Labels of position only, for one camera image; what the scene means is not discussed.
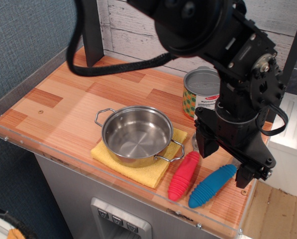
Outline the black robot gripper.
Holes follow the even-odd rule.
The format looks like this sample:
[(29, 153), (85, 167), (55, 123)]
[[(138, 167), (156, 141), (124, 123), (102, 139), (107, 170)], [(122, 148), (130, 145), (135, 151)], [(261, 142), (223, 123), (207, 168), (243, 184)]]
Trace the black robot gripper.
[(236, 173), (236, 187), (244, 189), (252, 179), (267, 180), (272, 175), (276, 160), (256, 126), (257, 115), (239, 120), (225, 115), (225, 111), (199, 107), (195, 116), (196, 139), (202, 158), (221, 147), (241, 163)]

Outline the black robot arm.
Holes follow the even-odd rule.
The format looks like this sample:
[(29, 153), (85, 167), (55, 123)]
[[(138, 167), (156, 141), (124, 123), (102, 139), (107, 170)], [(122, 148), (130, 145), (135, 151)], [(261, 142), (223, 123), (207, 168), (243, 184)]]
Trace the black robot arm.
[(268, 112), (288, 122), (280, 109), (286, 85), (267, 34), (246, 19), (240, 0), (131, 0), (152, 18), (162, 46), (177, 57), (200, 57), (220, 78), (214, 110), (198, 107), (196, 137), (202, 157), (223, 148), (240, 162), (238, 188), (267, 179), (276, 161), (262, 140), (284, 131), (265, 131)]

